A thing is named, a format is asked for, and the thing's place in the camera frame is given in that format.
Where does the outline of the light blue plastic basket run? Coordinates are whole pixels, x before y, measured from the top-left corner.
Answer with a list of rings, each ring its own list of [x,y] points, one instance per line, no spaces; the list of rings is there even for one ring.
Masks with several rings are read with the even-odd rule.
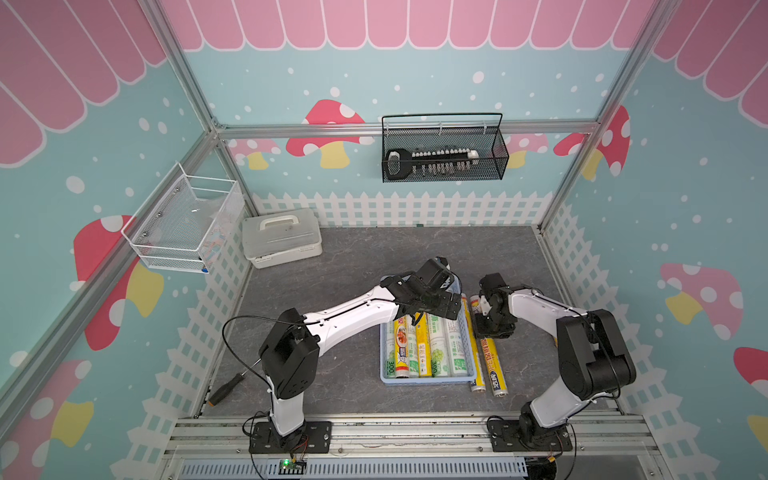
[[[441,384],[441,383],[470,383],[475,376],[474,367],[472,365],[472,359],[471,359],[471,349],[469,344],[469,338],[468,338],[468,332],[467,332],[467,324],[465,321],[465,315],[462,305],[462,296],[461,296],[461,309],[458,318],[456,319],[460,322],[460,329],[461,329],[461,336],[462,341],[464,345],[465,355],[466,355],[466,361],[467,361],[467,369],[468,374],[466,376],[457,376],[454,377],[450,375],[448,377],[434,377],[433,375],[431,377],[427,378],[420,378],[419,373],[417,377],[412,378],[404,378],[404,379],[397,379],[394,377],[393,379],[387,379],[384,374],[384,367],[385,367],[385,327],[389,322],[394,322],[395,320],[389,321],[385,324],[381,324],[379,326],[379,333],[380,333],[380,378],[383,383],[387,385],[407,385],[407,384],[414,384],[414,385],[428,385],[428,384]],[[412,332],[415,334],[415,350],[416,350],[416,358],[417,358],[417,341],[416,341],[416,330],[415,325],[417,323],[416,319],[412,318]]]

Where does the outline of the yellow green wrap roll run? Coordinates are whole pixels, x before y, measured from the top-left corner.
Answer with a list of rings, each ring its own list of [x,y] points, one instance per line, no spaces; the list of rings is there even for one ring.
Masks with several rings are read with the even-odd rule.
[[[412,332],[412,318],[405,315],[393,322],[394,329],[394,374],[397,379],[418,376],[415,350],[415,334]]]

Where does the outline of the white green plastic wrap roll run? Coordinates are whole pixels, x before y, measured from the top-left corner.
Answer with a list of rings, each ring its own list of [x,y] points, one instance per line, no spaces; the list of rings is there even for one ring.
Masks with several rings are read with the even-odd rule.
[[[446,320],[445,324],[451,375],[454,377],[466,376],[468,374],[468,369],[461,336],[460,322],[458,320]]]

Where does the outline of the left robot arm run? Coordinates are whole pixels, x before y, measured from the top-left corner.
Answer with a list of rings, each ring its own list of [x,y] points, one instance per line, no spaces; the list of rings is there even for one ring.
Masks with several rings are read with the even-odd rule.
[[[281,313],[259,349],[270,394],[268,422],[283,441],[304,433],[304,392],[315,380],[318,361],[339,343],[405,315],[433,314],[455,320],[459,277],[447,259],[427,260],[417,271],[383,277],[371,290],[339,305],[302,314]]]

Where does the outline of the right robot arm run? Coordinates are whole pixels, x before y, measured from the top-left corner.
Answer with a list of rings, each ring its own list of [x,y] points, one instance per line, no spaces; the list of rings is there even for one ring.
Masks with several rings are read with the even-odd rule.
[[[559,377],[520,411],[520,435],[527,442],[557,433],[588,404],[618,398],[636,380],[635,364],[611,312],[571,307],[531,287],[512,287],[498,273],[483,277],[479,287],[479,337],[509,338],[517,323],[526,321],[557,343]]]

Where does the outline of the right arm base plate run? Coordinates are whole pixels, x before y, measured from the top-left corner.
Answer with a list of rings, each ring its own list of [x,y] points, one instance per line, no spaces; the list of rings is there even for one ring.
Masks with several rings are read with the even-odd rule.
[[[543,428],[527,417],[505,419],[496,415],[486,419],[486,430],[494,452],[543,452],[560,455],[573,450],[565,425]]]

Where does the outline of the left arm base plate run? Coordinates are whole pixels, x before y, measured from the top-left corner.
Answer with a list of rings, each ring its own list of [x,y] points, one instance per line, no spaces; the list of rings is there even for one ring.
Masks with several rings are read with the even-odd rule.
[[[333,423],[305,422],[298,430],[281,436],[270,421],[253,422],[245,427],[252,454],[327,454],[330,450]]]

